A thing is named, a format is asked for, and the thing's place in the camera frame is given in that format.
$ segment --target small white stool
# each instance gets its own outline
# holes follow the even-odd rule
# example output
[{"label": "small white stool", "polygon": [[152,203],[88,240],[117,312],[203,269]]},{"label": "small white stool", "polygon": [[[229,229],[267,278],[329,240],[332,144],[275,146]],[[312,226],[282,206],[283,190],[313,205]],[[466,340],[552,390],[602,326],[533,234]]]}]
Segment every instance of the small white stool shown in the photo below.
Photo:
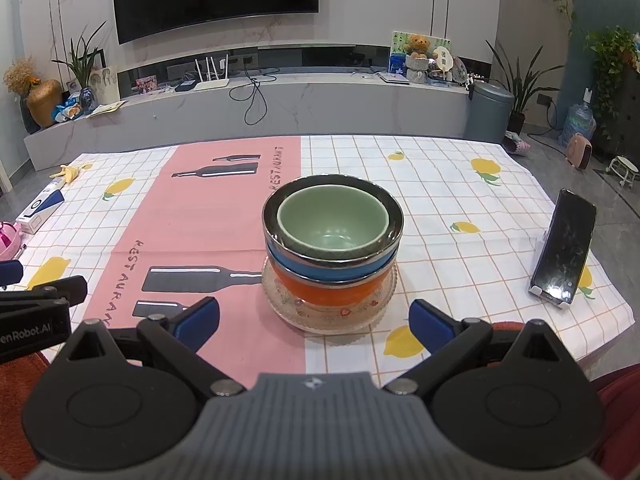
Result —
[{"label": "small white stool", "polygon": [[636,175],[639,173],[638,168],[628,159],[626,156],[617,156],[611,161],[608,168],[605,168],[605,171],[609,173],[612,171],[617,176],[619,176],[622,180],[620,181],[620,186],[625,187],[625,184],[628,182],[629,187],[634,186],[634,179]]}]

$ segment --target gray marble console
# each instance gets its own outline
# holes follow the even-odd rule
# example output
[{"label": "gray marble console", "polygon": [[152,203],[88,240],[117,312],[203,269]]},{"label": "gray marble console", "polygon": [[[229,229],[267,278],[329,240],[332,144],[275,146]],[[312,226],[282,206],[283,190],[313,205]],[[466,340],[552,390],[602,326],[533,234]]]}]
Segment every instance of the gray marble console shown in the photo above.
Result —
[{"label": "gray marble console", "polygon": [[[247,102],[226,88],[129,98],[118,111],[57,124],[24,139],[36,170],[68,164],[81,153],[113,153],[201,140],[295,134],[407,134],[462,138],[468,98],[463,88],[391,85],[377,76],[279,74],[260,86],[267,116],[247,126]],[[236,98],[249,96],[238,89]],[[264,112],[260,96],[248,122]]]}]

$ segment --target trash can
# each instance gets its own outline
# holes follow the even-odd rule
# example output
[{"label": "trash can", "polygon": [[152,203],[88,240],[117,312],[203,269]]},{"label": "trash can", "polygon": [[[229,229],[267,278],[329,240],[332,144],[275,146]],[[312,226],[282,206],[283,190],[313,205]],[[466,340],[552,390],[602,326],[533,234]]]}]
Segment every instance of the trash can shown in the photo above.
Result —
[{"label": "trash can", "polygon": [[482,81],[469,92],[471,106],[466,119],[466,140],[481,140],[500,144],[507,131],[515,97],[504,88]]}]

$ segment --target screw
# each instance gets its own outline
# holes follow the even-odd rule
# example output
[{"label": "screw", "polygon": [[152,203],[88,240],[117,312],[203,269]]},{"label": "screw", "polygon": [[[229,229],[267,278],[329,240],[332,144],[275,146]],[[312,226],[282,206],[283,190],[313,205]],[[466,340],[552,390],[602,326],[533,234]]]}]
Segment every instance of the screw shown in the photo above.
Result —
[{"label": "screw", "polygon": [[242,384],[233,379],[220,379],[211,385],[211,391],[219,397],[232,397],[243,389]]},{"label": "screw", "polygon": [[391,381],[386,389],[395,395],[411,395],[418,391],[418,383],[413,379],[400,377]]}]

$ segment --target gray tile floor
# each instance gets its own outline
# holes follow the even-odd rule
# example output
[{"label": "gray tile floor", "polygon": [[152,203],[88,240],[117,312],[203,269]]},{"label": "gray tile floor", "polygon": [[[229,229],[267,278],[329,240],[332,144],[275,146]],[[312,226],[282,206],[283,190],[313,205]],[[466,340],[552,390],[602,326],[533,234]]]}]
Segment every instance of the gray tile floor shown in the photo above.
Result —
[{"label": "gray tile floor", "polygon": [[[627,300],[640,319],[640,182],[633,189],[621,189],[618,178],[593,170],[604,166],[592,159],[589,168],[574,170],[564,155],[541,146],[534,140],[526,158],[515,157],[539,181],[545,192],[555,201],[558,192],[567,188],[598,207],[596,229],[591,249],[602,263],[609,279]],[[557,147],[553,139],[537,137]],[[9,221],[44,188],[52,170],[32,171],[10,193],[0,196],[0,219]],[[621,334],[588,371],[595,378],[613,370],[640,362],[640,329],[633,325]]]}]

